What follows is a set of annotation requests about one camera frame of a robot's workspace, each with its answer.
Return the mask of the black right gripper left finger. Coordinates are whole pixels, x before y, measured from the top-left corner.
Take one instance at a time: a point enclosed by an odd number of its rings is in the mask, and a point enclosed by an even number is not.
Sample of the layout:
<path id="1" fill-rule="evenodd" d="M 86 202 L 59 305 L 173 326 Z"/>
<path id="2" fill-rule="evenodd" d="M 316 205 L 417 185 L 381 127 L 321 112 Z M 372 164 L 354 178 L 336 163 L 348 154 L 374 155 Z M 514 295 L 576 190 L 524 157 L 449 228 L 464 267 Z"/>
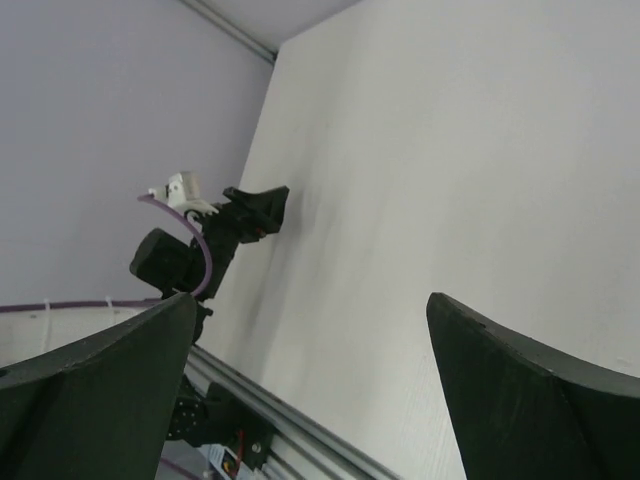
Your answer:
<path id="1" fill-rule="evenodd" d="M 2 478 L 154 478 L 195 323 L 180 294 L 3 367 Z"/>

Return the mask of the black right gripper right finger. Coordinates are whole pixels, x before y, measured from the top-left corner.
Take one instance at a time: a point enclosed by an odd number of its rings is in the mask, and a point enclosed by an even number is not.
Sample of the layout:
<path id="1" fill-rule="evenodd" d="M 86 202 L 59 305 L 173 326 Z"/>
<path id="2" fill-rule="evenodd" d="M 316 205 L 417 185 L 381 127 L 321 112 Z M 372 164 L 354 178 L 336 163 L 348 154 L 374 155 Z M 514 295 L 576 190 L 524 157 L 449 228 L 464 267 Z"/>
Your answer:
<path id="1" fill-rule="evenodd" d="M 431 345 L 469 479 L 636 479 L 639 380 L 510 330 L 444 293 Z"/>

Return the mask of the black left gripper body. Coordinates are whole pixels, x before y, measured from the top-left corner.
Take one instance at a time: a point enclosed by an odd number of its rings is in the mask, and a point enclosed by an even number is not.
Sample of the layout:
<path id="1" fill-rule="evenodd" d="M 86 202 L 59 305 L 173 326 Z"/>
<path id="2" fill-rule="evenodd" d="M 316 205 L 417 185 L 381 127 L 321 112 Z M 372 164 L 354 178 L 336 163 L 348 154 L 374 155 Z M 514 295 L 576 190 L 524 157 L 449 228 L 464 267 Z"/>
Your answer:
<path id="1" fill-rule="evenodd" d="M 240 244 L 256 243 L 280 232 L 284 222 L 289 188 L 280 186 L 259 193 L 228 187 L 227 203 L 217 204 L 217 213 L 203 224 L 203 236 L 212 257 L 209 283 L 200 300 L 215 297 Z"/>

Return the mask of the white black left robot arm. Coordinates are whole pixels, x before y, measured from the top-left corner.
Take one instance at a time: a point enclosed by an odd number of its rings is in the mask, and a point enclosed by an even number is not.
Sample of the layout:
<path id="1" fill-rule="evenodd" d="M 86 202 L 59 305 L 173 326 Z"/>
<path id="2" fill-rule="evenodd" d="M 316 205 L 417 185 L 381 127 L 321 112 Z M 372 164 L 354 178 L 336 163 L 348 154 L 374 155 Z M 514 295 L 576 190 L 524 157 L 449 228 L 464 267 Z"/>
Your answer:
<path id="1" fill-rule="evenodd" d="M 131 273 L 158 289 L 164 298 L 194 294 L 198 306 L 193 337 L 200 338 L 212 315 L 203 302 L 213 298 L 241 244 L 279 232 L 289 190 L 285 186 L 260 193 L 229 187 L 224 204 L 211 205 L 178 187 L 145 195 L 147 203 L 164 204 L 181 216 L 193 233 L 190 243 L 162 229 L 142 240 L 130 264 Z M 182 379 L 168 439 L 201 447 L 215 479 L 248 479 L 263 466 L 274 435 L 272 427 L 240 406 L 219 385 L 201 395 Z"/>

